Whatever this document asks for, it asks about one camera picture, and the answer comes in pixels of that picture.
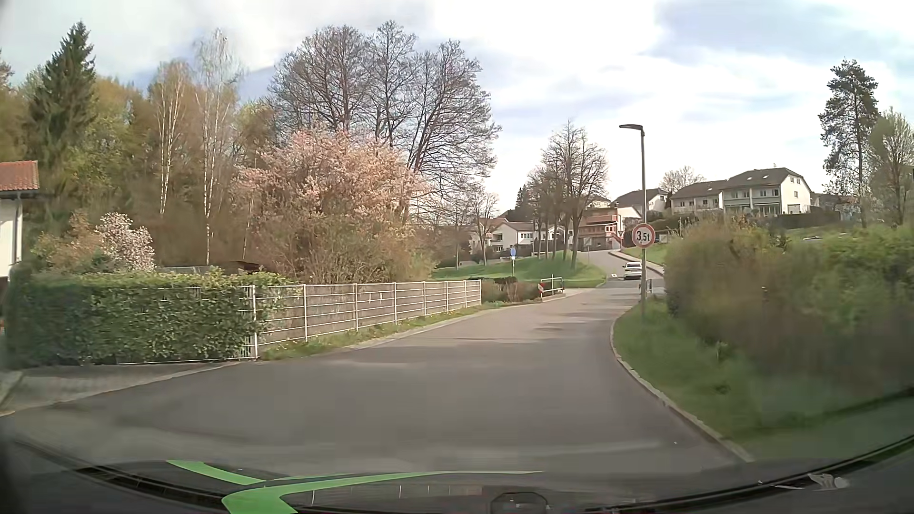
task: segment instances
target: building wall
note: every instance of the building wall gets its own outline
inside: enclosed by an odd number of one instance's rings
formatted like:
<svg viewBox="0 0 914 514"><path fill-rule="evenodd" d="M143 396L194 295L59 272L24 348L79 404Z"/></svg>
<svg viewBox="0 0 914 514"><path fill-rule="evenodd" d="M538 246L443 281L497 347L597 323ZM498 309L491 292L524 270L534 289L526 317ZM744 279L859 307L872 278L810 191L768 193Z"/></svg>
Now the building wall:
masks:
<svg viewBox="0 0 914 514"><path fill-rule="evenodd" d="M806 181L800 177L787 177L781 183L781 212L784 214L800 214L809 212L812 205L812 191Z"/></svg>
<svg viewBox="0 0 914 514"><path fill-rule="evenodd" d="M10 267L21 260L22 209L17 209L16 200L0 199L0 277L9 276Z"/></svg>

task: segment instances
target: windshield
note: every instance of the windshield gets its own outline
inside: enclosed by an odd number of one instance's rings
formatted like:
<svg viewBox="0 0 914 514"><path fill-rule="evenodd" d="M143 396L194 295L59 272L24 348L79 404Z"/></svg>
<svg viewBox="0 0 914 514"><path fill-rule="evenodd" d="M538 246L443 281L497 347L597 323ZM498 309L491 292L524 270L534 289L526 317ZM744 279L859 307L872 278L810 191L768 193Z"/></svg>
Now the windshield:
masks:
<svg viewBox="0 0 914 514"><path fill-rule="evenodd" d="M614 505L914 434L901 6L223 4L0 1L24 483Z"/></svg>

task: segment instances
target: white house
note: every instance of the white house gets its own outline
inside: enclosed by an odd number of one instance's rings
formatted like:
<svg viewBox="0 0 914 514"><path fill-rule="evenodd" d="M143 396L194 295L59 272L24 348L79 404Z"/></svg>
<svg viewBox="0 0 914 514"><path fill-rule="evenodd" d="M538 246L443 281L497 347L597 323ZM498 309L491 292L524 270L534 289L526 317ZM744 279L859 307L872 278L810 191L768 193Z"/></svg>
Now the white house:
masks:
<svg viewBox="0 0 914 514"><path fill-rule="evenodd" d="M674 214L723 209L727 214L769 217L809 212L812 193L802 175L775 167L683 187L673 194L671 203Z"/></svg>
<svg viewBox="0 0 914 514"><path fill-rule="evenodd" d="M532 245L534 230L532 221L508 221L504 218L493 220L485 245L495 252L507 250L512 246ZM470 247L479 250L479 234L470 235Z"/></svg>
<svg viewBox="0 0 914 514"><path fill-rule="evenodd" d="M0 163L0 287L22 261L22 199L38 193L38 163Z"/></svg>

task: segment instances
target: asphalt road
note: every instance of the asphalt road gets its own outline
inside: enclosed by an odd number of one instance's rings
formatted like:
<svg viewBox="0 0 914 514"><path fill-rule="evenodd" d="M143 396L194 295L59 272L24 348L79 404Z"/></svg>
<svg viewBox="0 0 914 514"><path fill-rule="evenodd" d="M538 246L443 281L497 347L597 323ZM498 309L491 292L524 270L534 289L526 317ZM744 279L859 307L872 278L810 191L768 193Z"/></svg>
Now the asphalt road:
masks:
<svg viewBox="0 0 914 514"><path fill-rule="evenodd" d="M292 474L733 464L614 360L611 321L637 295L637 281L611 281L374 348L241 363L5 420L99 464L198 459Z"/></svg>

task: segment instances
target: grass verge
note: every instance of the grass verge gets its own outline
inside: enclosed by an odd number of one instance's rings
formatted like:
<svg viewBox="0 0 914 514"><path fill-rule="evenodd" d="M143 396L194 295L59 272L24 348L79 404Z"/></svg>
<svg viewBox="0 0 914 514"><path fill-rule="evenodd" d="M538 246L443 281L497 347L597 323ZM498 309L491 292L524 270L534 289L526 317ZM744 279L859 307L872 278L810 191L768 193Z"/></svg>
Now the grass verge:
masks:
<svg viewBox="0 0 914 514"><path fill-rule="evenodd" d="M849 458L910 433L914 398L872 399L823 380L763 375L726 346L712 347L651 299L613 342L641 377L759 459Z"/></svg>
<svg viewBox="0 0 914 514"><path fill-rule="evenodd" d="M668 246L665 242L657 242L651 245L651 248L647 249L647 261L653 262L655 264L663 264L666 260L666 250ZM623 252L628 253L632 257L637 257L641 259L641 249L640 248L623 248Z"/></svg>
<svg viewBox="0 0 914 514"><path fill-rule="evenodd" d="M606 272L601 268L580 260L574 269L571 268L571 255L562 260L560 253L556 258L546 259L524 257L515 262L514 275L517 280L536 282L550 276L565 279L566 287L596 287L606 282ZM434 280L465 280L471 277L500 278L511 276L510 262L491 262L489 265L461 266L460 268L439 268L432 272Z"/></svg>
<svg viewBox="0 0 914 514"><path fill-rule="evenodd" d="M467 316L473 313L495 309L505 305L508 304L504 302L490 302L482 305L467 307L465 309L451 311L448 313L413 317L411 319L399 321L398 323L385 323L383 325L361 327L358 330L349 330L347 332L339 332L327 336L309 337L307 341L290 341L287 343L279 343L265 350L261 354L261 358L264 360L280 360L293 359L296 357L307 357L309 355L316 355L318 353L323 353L334 348L346 347L378 337L392 336L398 332L403 332L412 328L426 327L428 325L433 325L448 319Z"/></svg>

